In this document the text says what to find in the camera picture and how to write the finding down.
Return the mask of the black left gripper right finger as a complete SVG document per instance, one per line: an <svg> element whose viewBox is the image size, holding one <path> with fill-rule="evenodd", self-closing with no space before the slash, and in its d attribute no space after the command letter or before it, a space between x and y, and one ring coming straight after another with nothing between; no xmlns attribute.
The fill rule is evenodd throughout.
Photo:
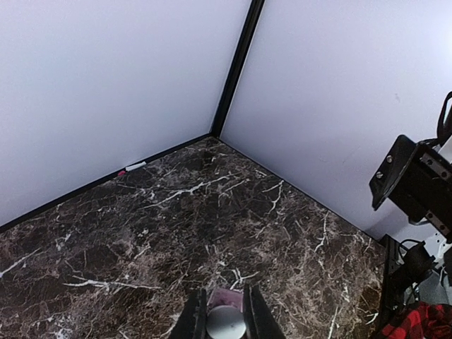
<svg viewBox="0 0 452 339"><path fill-rule="evenodd" d="M244 286L243 316L249 339L285 339L257 285Z"/></svg>

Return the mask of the red plaid sleeve forearm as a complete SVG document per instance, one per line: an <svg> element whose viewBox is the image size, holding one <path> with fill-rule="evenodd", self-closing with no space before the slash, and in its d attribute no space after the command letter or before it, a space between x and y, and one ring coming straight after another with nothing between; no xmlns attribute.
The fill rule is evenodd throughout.
<svg viewBox="0 0 452 339"><path fill-rule="evenodd" d="M451 305L426 302L407 305L374 338L451 338Z"/></svg>

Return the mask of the white nail polish cap brush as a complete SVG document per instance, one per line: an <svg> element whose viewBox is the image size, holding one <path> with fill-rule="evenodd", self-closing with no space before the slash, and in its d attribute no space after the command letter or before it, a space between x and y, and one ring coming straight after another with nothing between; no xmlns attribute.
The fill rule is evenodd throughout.
<svg viewBox="0 0 452 339"><path fill-rule="evenodd" d="M244 316L236 307L218 306L208 315L206 331L212 339L240 339L246 333Z"/></svg>

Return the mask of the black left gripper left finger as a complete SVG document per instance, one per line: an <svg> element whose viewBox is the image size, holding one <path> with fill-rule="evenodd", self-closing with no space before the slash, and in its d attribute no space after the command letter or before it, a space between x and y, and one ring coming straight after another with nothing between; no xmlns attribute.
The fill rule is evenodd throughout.
<svg viewBox="0 0 452 339"><path fill-rule="evenodd" d="M206 337L207 294L205 289L193 291L171 330L169 339L204 339Z"/></svg>

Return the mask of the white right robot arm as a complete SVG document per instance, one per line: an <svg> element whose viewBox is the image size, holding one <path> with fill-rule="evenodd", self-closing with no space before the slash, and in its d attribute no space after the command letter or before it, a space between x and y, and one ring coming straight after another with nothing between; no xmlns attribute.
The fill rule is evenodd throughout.
<svg viewBox="0 0 452 339"><path fill-rule="evenodd" d="M413 141L399 135L371 178L371 206L390 201L397 210L379 226L398 241L424 241L437 262L451 267L451 95L436 136Z"/></svg>

